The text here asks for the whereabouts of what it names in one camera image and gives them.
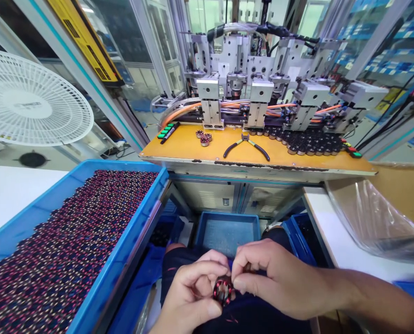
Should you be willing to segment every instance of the workbench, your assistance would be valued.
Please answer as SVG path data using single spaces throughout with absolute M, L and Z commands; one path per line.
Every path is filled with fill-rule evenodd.
M 62 171 L 0 166 L 0 227 L 65 175 Z M 304 187 L 302 192 L 336 268 L 366 272 L 388 282 L 414 280 L 414 264 L 376 257 L 355 244 L 325 189 Z
M 212 134 L 209 146 L 200 145 L 197 130 Z M 268 153 L 270 161 L 248 142 L 242 142 L 224 158 L 225 150 L 238 141 L 241 134 L 240 128 L 204 130 L 200 125 L 181 124 L 164 144 L 160 144 L 157 137 L 151 140 L 140 157 L 178 174 L 311 183 L 348 176 L 371 176 L 377 172 L 366 159 L 351 158 L 346 152 L 336 156 L 291 155 L 280 141 L 257 135 L 250 136 L 250 140 Z

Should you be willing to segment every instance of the black handle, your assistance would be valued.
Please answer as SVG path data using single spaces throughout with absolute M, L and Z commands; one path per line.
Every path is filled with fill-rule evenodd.
M 224 153 L 224 158 L 227 158 L 227 155 L 229 154 L 229 152 L 231 151 L 231 149 L 232 149 L 233 147 L 236 147 L 236 146 L 238 146 L 238 144 L 236 144 L 236 143 L 231 144 L 231 145 L 229 146 L 229 148 L 225 150 L 225 153 Z
M 266 157 L 267 161 L 270 161 L 270 157 L 268 156 L 267 152 L 264 151 L 264 149 L 261 146 L 255 144 L 255 147 L 258 149 L 258 151 L 260 151 L 262 154 L 264 154 L 264 156 Z

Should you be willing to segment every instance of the white table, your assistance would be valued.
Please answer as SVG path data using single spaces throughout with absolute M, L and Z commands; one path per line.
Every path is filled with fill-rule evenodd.
M 67 172 L 0 166 L 0 227 Z
M 338 218 L 325 189 L 305 187 L 304 193 L 336 268 L 362 271 L 387 282 L 414 281 L 414 264 L 377 257 L 357 246 Z
M 0 166 L 0 227 L 67 172 Z M 305 187 L 305 198 L 337 268 L 354 269 L 385 281 L 414 280 L 414 264 L 391 261 L 360 249 L 332 207 L 326 190 Z

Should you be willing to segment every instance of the hand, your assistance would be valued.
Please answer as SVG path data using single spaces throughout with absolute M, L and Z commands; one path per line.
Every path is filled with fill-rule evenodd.
M 212 298 L 213 286 L 219 276 L 226 274 L 230 275 L 227 258 L 214 250 L 180 267 L 151 333 L 191 333 L 219 317 L 222 307 Z
M 248 269 L 266 270 L 267 277 L 245 272 Z M 241 293 L 250 292 L 282 313 L 306 320 L 339 308 L 345 298 L 344 293 L 333 293 L 325 271 L 264 239 L 238 247 L 231 279 Z

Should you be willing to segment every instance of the electric fan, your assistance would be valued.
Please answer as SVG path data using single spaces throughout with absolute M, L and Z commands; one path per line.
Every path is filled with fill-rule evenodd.
M 90 105 L 74 86 L 42 65 L 0 51 L 0 141 L 71 144 L 93 123 Z

